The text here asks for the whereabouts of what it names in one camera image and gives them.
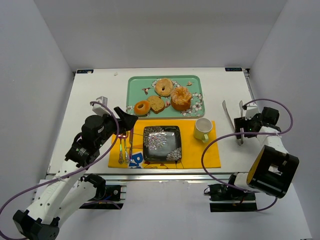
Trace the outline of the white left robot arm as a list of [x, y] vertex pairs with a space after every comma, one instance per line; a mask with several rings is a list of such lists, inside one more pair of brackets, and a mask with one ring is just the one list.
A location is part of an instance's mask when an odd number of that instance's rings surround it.
[[42, 194], [25, 210], [18, 210], [13, 221], [18, 231], [29, 240], [54, 240], [60, 227], [86, 202], [101, 200], [105, 195], [106, 181], [91, 173], [79, 186], [78, 179], [100, 155], [100, 148], [112, 136], [131, 130], [138, 120], [115, 107], [118, 117], [102, 113], [85, 119], [81, 132], [76, 135], [65, 155], [60, 170], [49, 181]]

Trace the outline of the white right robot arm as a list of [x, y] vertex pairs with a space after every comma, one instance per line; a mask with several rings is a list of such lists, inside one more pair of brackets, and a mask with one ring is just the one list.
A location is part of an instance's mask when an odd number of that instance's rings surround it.
[[259, 112], [254, 103], [242, 106], [245, 115], [234, 119], [238, 140], [255, 137], [262, 146], [247, 173], [235, 173], [229, 184], [244, 191], [261, 192], [278, 199], [283, 198], [296, 173], [299, 159], [285, 149], [277, 126], [280, 113], [271, 107]]

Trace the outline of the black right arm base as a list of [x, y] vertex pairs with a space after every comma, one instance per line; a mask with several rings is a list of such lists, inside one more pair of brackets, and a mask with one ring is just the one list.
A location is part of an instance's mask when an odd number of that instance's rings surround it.
[[211, 184], [203, 194], [209, 197], [211, 213], [255, 212], [257, 208], [254, 193], [245, 193], [223, 184]]

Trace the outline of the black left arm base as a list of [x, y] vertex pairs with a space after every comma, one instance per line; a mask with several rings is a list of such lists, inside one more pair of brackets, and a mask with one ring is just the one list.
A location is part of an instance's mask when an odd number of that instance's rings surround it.
[[127, 186], [120, 183], [112, 183], [103, 179], [101, 176], [90, 174], [81, 176], [80, 183], [90, 182], [98, 184], [95, 196], [85, 202], [80, 209], [87, 210], [121, 210], [126, 199]]

